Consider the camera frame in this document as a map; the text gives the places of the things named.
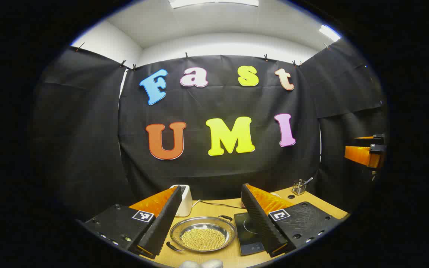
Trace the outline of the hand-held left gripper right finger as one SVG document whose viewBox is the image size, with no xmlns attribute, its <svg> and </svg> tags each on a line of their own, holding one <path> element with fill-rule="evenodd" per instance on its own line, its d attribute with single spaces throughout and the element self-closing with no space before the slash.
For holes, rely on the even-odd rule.
<svg viewBox="0 0 429 268">
<path fill-rule="evenodd" d="M 294 205 L 249 184 L 242 186 L 241 200 L 271 257 L 313 243 L 342 223 L 309 202 Z"/>
</svg>

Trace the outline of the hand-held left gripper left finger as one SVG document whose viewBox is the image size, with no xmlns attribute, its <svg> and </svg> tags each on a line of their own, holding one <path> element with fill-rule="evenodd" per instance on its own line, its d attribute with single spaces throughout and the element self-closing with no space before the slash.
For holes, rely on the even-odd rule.
<svg viewBox="0 0 429 268">
<path fill-rule="evenodd" d="M 174 186 L 131 206 L 113 205 L 82 225 L 119 248 L 154 259 L 181 201 L 182 187 Z"/>
</svg>

